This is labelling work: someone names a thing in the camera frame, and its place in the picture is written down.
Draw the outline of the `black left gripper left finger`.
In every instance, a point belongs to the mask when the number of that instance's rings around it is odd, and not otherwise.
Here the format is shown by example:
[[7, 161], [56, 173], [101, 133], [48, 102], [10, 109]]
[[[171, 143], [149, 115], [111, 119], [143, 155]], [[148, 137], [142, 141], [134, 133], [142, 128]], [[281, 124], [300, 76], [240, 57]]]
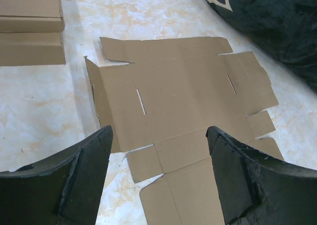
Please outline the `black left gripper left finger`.
[[105, 126], [16, 171], [0, 173], [2, 225], [94, 225], [113, 140]]

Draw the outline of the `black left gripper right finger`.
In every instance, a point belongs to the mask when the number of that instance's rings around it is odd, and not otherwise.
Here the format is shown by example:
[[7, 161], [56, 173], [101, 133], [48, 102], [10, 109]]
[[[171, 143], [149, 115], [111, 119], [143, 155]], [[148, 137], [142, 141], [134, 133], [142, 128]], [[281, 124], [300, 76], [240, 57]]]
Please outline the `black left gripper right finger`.
[[216, 126], [207, 129], [227, 225], [315, 225], [317, 172], [261, 152]]

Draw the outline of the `brown cardboard box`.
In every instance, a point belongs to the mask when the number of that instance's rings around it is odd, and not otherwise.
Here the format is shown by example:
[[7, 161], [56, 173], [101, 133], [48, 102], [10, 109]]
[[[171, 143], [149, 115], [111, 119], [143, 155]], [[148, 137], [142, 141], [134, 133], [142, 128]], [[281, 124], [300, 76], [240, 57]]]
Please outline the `brown cardboard box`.
[[86, 59], [101, 126], [113, 129], [113, 153], [126, 153], [150, 225], [222, 225], [206, 138], [217, 126], [281, 157], [267, 109], [277, 106], [252, 52], [235, 54], [222, 37], [117, 40], [102, 37], [106, 59]]

